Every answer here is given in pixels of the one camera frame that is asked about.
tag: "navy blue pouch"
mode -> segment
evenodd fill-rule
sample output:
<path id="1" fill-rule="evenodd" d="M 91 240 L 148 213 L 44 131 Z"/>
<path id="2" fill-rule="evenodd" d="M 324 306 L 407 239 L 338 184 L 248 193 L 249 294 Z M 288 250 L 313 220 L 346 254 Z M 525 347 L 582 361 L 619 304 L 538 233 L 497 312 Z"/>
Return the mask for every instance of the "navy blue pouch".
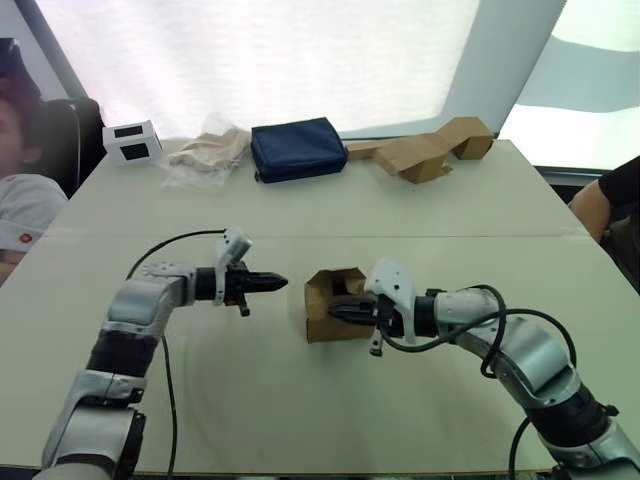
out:
<path id="1" fill-rule="evenodd" d="M 326 118 L 251 129 L 251 153 L 265 183 L 336 173 L 347 162 L 338 133 Z"/>

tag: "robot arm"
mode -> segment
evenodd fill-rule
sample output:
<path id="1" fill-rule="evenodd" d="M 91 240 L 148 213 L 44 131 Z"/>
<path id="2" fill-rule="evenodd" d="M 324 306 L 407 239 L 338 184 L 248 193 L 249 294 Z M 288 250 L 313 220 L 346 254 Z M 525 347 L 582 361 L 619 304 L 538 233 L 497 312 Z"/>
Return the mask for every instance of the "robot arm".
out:
<path id="1" fill-rule="evenodd" d="M 367 278 L 365 291 L 375 298 L 371 304 L 333 305 L 330 311 L 351 322 L 362 323 L 367 315 L 373 318 L 376 333 L 370 352 L 375 356 L 382 355 L 383 340 L 395 343 L 391 337 L 404 337 L 410 344 L 416 336 L 445 338 L 483 316 L 493 318 L 456 335 L 452 342 L 484 359 L 496 339 L 498 304 L 485 290 L 429 290 L 418 296 L 405 269 L 385 259 Z M 610 417 L 613 412 L 584 386 L 565 349 L 545 330 L 508 315 L 490 367 L 568 478 L 640 479 L 640 453 Z"/>
<path id="2" fill-rule="evenodd" d="M 228 229 L 214 268 L 143 266 L 124 283 L 51 430 L 42 457 L 45 470 L 34 478 L 129 478 L 145 424 L 145 416 L 131 405 L 142 399 L 147 369 L 173 309 L 212 300 L 214 305 L 238 305 L 247 316 L 245 293 L 287 284 L 273 273 L 249 272 L 241 258 L 250 247 L 240 230 Z"/>

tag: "flattened cardboard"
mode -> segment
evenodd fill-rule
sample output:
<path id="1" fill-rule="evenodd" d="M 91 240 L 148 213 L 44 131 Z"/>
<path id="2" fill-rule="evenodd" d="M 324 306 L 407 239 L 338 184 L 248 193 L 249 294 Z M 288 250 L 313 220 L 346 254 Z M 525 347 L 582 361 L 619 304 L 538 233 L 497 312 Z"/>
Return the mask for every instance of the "flattened cardboard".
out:
<path id="1" fill-rule="evenodd" d="M 493 134 L 478 117 L 455 117 L 436 134 L 460 160 L 481 159 L 493 142 Z"/>
<path id="2" fill-rule="evenodd" d="M 372 142 L 356 142 L 347 145 L 347 153 L 349 161 L 367 160 L 373 157 L 375 151 L 389 143 L 388 140 L 376 140 Z"/>
<path id="3" fill-rule="evenodd" d="M 389 175 L 400 175 L 412 183 L 422 183 L 444 175 L 449 149 L 434 133 L 399 138 L 378 148 L 374 160 Z"/>

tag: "plastic bag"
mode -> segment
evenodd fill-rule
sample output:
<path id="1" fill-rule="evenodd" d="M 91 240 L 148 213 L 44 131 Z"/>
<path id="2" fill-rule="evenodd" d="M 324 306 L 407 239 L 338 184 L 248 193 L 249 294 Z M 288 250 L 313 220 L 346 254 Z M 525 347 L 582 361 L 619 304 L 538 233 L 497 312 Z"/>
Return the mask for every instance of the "plastic bag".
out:
<path id="1" fill-rule="evenodd" d="M 216 114 L 209 114 L 202 133 L 175 153 L 157 160 L 169 172 L 168 188 L 220 187 L 245 159 L 250 158 L 251 135 Z"/>

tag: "white table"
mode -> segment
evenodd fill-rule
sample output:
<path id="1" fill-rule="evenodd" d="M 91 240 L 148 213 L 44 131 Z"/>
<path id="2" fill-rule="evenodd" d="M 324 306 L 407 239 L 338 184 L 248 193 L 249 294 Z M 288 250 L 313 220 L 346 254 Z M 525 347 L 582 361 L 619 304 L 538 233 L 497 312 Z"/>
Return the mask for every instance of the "white table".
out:
<path id="1" fill-rule="evenodd" d="M 448 175 L 420 185 L 366 161 L 267 185 L 245 164 L 218 191 L 194 193 L 161 190 L 166 172 L 157 167 L 102 162 L 51 233 L 172 236 L 241 223 L 255 238 L 586 234 L 511 142 L 479 162 L 449 164 Z"/>
<path id="2" fill-rule="evenodd" d="M 366 166 L 361 167 L 357 171 L 366 172 Z M 107 191 L 113 175 L 115 169 L 100 167 L 60 219 L 66 226 L 56 221 L 54 233 L 32 249 L 0 289 L 5 329 L 0 337 L 0 464 L 39 464 L 47 433 L 75 372 L 88 359 L 129 266 L 166 234 L 183 227 L 168 221 L 153 228 L 149 219 L 134 221 L 129 217 L 138 215 L 136 209 L 121 212 L 119 225 L 100 215 L 114 227 L 111 232 L 91 220 L 88 210 L 94 205 L 83 205 L 82 199 L 97 196 L 94 189 Z M 135 190 L 121 188 L 119 202 L 138 196 L 165 201 L 164 192 L 151 191 L 158 178 L 146 184 L 142 176 L 139 180 Z M 332 188 L 330 182 L 324 185 L 326 190 Z M 544 197 L 552 195 L 543 188 L 538 193 L 529 199 L 531 203 L 544 204 Z M 229 194 L 225 201 L 230 209 L 246 210 L 241 196 L 242 192 Z M 177 198 L 183 206 L 191 203 L 194 210 L 207 201 L 200 195 Z M 305 198 L 301 194 L 299 203 L 307 202 Z M 415 230 L 407 233 L 414 223 L 405 218 L 399 221 L 400 231 L 370 236 L 366 230 L 357 232 L 356 221 L 351 238 L 332 236 L 330 230 L 326 237 L 310 238 L 302 228 L 295 229 L 296 222 L 281 222 L 282 228 L 288 227 L 287 236 L 270 234 L 268 225 L 253 218 L 259 238 L 247 256 L 249 266 L 281 273 L 290 285 L 280 292 L 250 296 L 250 320 L 241 319 L 233 308 L 214 308 L 209 302 L 174 313 L 167 337 L 180 426 L 176 471 L 505 470 L 511 437 L 523 414 L 497 382 L 479 374 L 479 359 L 453 346 L 423 355 L 387 348 L 384 357 L 376 359 L 368 354 L 366 341 L 306 343 L 304 282 L 321 268 L 358 266 L 366 272 L 382 256 L 406 265 L 420 290 L 489 283 L 503 293 L 509 306 L 538 308 L 556 316 L 578 346 L 583 380 L 599 400 L 620 408 L 624 429 L 640 444 L 640 387 L 633 381 L 640 298 L 588 236 L 566 234 L 573 222 L 563 227 L 564 207 L 555 198 L 549 203 L 554 210 L 550 216 L 558 220 L 555 233 L 547 225 L 547 230 L 530 236 L 523 234 L 527 225 L 522 222 L 523 231 L 501 236 L 468 230 L 466 235 L 449 236 L 423 232 L 416 238 Z M 76 227 L 70 212 L 82 219 Z M 180 216 L 174 212 L 167 218 L 177 222 Z M 294 219 L 306 224 L 302 217 Z M 241 215 L 235 218 L 253 234 L 241 220 Z M 142 231 L 145 222 L 150 232 Z M 330 226 L 328 219 L 318 223 Z M 122 225 L 132 231 L 121 229 Z M 187 239 L 159 252 L 153 261 L 208 265 L 215 242 Z M 138 469 L 164 471 L 171 422 L 161 355 L 151 365 L 140 408 L 148 421 Z M 533 432 L 525 436 L 518 458 L 521 469 L 552 465 Z"/>

